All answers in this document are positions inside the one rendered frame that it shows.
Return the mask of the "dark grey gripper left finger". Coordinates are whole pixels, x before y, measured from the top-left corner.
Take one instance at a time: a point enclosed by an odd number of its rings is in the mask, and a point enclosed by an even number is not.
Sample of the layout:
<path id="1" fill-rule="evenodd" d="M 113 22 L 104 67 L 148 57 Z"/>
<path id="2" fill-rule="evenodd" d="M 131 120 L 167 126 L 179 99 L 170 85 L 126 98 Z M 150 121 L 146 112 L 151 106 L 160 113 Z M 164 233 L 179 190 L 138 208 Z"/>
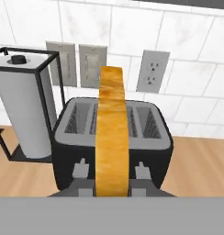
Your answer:
<path id="1" fill-rule="evenodd" d="M 75 179 L 71 185 L 51 196 L 63 197 L 93 197 L 95 196 L 95 181 L 92 179 Z"/>

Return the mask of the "grey wall power outlet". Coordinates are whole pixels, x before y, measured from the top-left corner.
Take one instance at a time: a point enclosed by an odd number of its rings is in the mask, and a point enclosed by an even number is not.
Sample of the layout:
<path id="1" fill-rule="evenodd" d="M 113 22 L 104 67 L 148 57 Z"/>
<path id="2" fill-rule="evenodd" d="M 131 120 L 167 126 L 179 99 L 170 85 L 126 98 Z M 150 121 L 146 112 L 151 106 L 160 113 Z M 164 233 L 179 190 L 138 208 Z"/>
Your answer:
<path id="1" fill-rule="evenodd" d="M 166 71 L 170 53 L 145 50 L 142 55 L 137 92 L 158 94 Z"/>

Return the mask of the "grey light switch plate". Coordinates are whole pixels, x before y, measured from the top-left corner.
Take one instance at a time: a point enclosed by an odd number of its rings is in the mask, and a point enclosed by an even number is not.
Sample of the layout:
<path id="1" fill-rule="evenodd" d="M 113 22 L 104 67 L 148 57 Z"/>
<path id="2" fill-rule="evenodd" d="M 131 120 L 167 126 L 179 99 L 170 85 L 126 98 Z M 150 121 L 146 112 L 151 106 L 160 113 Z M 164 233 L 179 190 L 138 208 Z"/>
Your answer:
<path id="1" fill-rule="evenodd" d="M 77 86 L 75 45 L 67 42 L 47 41 L 46 49 L 60 53 L 64 86 Z"/>
<path id="2" fill-rule="evenodd" d="M 80 45 L 80 76 L 81 86 L 98 89 L 100 84 L 100 71 L 106 66 L 107 47 Z"/>

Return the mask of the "black toaster with grey top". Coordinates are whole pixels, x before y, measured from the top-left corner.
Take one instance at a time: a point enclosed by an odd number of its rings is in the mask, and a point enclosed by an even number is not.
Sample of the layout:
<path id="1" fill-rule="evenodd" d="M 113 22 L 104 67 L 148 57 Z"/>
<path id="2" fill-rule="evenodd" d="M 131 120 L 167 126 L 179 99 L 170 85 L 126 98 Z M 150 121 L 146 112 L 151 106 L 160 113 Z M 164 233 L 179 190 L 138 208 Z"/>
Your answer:
<path id="1" fill-rule="evenodd" d="M 151 180 L 160 187 L 169 168 L 174 140 L 160 109 L 153 103 L 128 100 L 129 177 L 142 163 L 150 170 Z M 89 165 L 88 177 L 95 177 L 95 131 L 97 99 L 70 99 L 55 124 L 52 164 L 59 190 L 73 181 L 73 170 L 81 160 Z"/>

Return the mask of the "golden toasted bread slice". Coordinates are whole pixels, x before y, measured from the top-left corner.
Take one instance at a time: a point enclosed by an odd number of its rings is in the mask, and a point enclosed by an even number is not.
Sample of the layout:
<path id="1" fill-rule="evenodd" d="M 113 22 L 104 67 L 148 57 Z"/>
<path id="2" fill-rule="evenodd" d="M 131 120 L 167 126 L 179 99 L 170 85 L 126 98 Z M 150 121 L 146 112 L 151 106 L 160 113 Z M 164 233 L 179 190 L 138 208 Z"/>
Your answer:
<path id="1" fill-rule="evenodd" d="M 97 196 L 127 196 L 129 129 L 120 67 L 102 66 L 95 134 Z"/>

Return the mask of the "dark wall cupboard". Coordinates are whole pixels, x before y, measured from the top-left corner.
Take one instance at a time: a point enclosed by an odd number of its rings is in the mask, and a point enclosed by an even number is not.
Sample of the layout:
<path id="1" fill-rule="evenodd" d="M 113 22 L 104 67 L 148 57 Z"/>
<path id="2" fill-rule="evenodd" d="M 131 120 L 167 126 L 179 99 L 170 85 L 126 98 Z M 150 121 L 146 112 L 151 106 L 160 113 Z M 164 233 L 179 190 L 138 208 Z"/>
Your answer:
<path id="1" fill-rule="evenodd" d="M 224 0 L 133 0 L 179 6 L 196 6 L 224 10 Z"/>

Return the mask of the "white paper towel roll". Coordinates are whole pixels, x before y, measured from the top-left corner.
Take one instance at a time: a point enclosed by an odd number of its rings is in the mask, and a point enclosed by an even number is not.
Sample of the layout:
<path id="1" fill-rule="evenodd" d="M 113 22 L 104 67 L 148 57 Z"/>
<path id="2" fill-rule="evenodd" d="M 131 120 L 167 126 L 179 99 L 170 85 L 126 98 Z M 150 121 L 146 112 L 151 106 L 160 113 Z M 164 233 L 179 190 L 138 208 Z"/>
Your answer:
<path id="1" fill-rule="evenodd" d="M 0 67 L 34 69 L 45 61 L 44 57 L 38 54 L 24 56 L 27 63 L 15 65 L 11 62 L 11 55 L 0 55 Z M 40 72 L 40 78 L 53 129 L 57 115 L 48 67 Z M 0 71 L 0 96 L 26 157 L 40 159 L 50 156 L 50 138 L 35 75 Z"/>

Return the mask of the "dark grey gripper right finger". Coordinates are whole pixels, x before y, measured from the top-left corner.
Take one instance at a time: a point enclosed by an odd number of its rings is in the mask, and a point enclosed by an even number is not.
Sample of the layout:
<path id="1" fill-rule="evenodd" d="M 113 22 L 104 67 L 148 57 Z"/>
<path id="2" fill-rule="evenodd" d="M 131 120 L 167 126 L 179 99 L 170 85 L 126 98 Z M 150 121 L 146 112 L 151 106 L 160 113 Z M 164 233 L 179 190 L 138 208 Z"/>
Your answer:
<path id="1" fill-rule="evenodd" d="M 157 188 L 149 179 L 130 179 L 129 196 L 131 197 L 174 197 L 174 195 Z"/>

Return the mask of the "grey toaster lever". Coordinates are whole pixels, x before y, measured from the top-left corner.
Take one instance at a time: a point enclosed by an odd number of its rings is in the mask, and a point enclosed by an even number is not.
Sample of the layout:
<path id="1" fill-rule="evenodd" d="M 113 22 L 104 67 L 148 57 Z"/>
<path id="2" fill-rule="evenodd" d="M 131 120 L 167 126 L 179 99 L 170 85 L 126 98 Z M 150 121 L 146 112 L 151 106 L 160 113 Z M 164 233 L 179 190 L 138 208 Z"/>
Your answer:
<path id="1" fill-rule="evenodd" d="M 83 178 L 85 179 L 88 176 L 89 164 L 85 162 L 83 158 L 79 163 L 74 165 L 73 169 L 73 178 Z"/>
<path id="2" fill-rule="evenodd" d="M 151 180 L 150 169 L 146 167 L 143 162 L 139 162 L 139 165 L 135 167 L 135 173 L 137 179 L 149 179 Z"/>

